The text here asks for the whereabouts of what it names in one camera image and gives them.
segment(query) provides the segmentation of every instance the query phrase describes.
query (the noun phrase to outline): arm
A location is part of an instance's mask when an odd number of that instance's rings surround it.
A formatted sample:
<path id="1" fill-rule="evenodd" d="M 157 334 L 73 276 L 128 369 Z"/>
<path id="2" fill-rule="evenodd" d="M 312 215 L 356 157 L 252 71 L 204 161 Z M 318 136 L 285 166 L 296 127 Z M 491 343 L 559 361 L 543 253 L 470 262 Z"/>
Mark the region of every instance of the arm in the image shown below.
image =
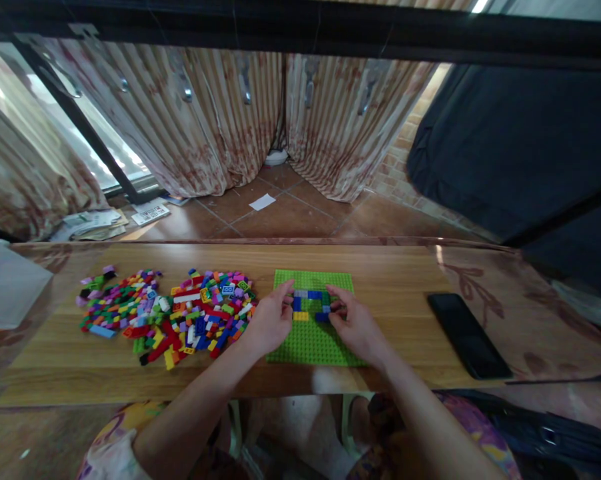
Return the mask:
<path id="1" fill-rule="evenodd" d="M 193 469 L 238 382 L 291 331 L 288 293 L 294 280 L 263 298 L 241 339 L 192 381 L 133 442 L 138 463 L 154 480 L 184 479 Z"/>
<path id="2" fill-rule="evenodd" d="M 502 479 L 495 465 L 412 368 L 387 342 L 369 309 L 354 294 L 327 286 L 339 301 L 329 320 L 342 341 L 376 368 L 390 385 L 400 415 L 412 433 L 427 476 L 436 479 Z"/>

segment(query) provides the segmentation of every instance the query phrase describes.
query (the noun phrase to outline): hand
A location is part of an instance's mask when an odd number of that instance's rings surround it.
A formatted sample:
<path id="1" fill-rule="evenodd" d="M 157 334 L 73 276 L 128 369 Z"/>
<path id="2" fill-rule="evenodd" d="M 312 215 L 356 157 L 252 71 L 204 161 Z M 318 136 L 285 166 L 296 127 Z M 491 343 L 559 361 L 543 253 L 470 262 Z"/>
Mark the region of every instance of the hand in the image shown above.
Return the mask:
<path id="1" fill-rule="evenodd" d="M 348 290 L 333 285 L 327 285 L 327 290 L 338 297 L 331 305 L 329 320 L 342 341 L 360 359 L 381 369 L 387 354 L 394 350 L 378 328 L 369 309 Z"/>
<path id="2" fill-rule="evenodd" d="M 293 310 L 289 304 L 293 297 L 289 295 L 293 295 L 294 282 L 287 280 L 258 303 L 239 341 L 249 343 L 259 358 L 276 350 L 291 331 Z"/>

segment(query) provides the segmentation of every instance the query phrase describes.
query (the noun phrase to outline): brick wall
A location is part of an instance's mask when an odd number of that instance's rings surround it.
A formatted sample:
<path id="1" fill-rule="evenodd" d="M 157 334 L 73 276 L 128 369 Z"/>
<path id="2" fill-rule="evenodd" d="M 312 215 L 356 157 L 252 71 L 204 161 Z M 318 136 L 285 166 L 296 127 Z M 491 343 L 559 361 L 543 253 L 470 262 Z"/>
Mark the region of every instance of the brick wall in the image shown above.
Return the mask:
<path id="1" fill-rule="evenodd" d="M 378 195 L 386 197 L 396 203 L 408 205 L 420 210 L 432 217 L 442 219 L 452 225 L 472 231 L 492 241 L 499 239 L 492 233 L 479 227 L 467 218 L 453 210 L 449 210 L 436 202 L 426 199 L 420 195 L 407 177 L 406 165 L 409 150 L 414 144 L 418 125 L 423 115 L 432 104 L 432 100 L 438 92 L 451 65 L 442 63 L 432 76 L 431 81 L 425 88 L 418 102 L 414 105 L 405 125 L 402 127 L 398 138 L 389 148 L 383 163 L 378 167 L 376 174 L 372 177 L 369 188 Z"/>

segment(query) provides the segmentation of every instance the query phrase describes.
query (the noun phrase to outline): yellow lego brick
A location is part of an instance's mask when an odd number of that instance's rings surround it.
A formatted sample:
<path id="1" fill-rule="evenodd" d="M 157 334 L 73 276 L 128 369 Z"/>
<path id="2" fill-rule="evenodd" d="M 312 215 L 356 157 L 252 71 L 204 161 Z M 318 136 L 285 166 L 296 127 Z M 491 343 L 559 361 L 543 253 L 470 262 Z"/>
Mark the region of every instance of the yellow lego brick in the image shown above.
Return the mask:
<path id="1" fill-rule="evenodd" d="M 153 330 L 155 331 L 155 335 L 153 336 L 153 349 L 155 350 L 160 345 L 160 342 L 164 340 L 165 335 L 157 327 L 154 327 Z"/>
<path id="2" fill-rule="evenodd" d="M 173 346 L 169 346 L 169 349 L 165 352 L 165 364 L 167 365 L 167 370 L 175 367 L 175 363 L 173 362 Z"/>

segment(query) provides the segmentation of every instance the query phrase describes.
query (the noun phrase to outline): black bag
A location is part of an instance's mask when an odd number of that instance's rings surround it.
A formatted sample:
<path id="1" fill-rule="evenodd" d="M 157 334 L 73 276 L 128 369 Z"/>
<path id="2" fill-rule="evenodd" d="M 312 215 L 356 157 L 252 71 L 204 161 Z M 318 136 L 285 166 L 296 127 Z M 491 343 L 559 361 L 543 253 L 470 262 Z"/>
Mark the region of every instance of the black bag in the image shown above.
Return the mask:
<path id="1" fill-rule="evenodd" d="M 531 457 L 564 462 L 601 477 L 601 430 L 553 413 L 517 407 L 475 390 L 446 391 L 471 401 L 494 424 L 509 448 Z"/>

